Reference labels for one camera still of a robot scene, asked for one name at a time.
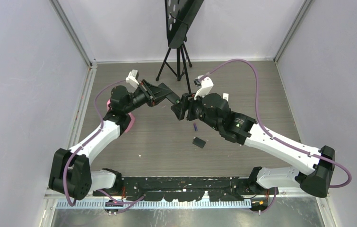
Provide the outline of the white remote control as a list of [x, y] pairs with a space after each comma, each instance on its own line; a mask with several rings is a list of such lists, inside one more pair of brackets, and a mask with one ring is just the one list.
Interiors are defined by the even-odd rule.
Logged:
[[229, 101], [229, 94], [228, 93], [223, 93], [223, 99], [226, 101]]

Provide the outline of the black remote battery cover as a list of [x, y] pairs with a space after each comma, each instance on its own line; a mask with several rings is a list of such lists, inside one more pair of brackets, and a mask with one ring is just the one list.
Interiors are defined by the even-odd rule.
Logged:
[[198, 137], [194, 137], [192, 143], [193, 143], [193, 145], [195, 145], [199, 148], [204, 148], [206, 145], [206, 141], [204, 141]]

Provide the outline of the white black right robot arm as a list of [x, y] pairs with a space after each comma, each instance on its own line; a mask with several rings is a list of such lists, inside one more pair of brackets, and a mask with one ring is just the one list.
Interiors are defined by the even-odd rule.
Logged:
[[257, 166], [248, 180], [248, 189], [260, 194], [274, 187], [299, 187], [305, 193], [325, 198], [334, 172], [335, 150], [327, 145], [310, 147], [263, 128], [256, 119], [231, 110], [229, 103], [217, 93], [195, 97], [169, 95], [171, 110], [178, 120], [200, 120], [225, 140], [257, 148], [291, 166], [269, 169]]

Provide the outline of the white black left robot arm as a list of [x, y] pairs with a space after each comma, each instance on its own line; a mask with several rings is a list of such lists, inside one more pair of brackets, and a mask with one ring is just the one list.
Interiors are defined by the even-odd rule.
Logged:
[[112, 196], [122, 192], [120, 173], [110, 169], [91, 171], [91, 164], [107, 145], [125, 133], [132, 122], [133, 110], [143, 105], [154, 107], [172, 94], [164, 83], [156, 86], [146, 80], [137, 83], [134, 92], [129, 92], [120, 81], [108, 88], [111, 89], [109, 110], [100, 116], [99, 126], [78, 144], [69, 149], [60, 148], [53, 156], [48, 186], [64, 194], [70, 206], [75, 206], [91, 191], [105, 189]]

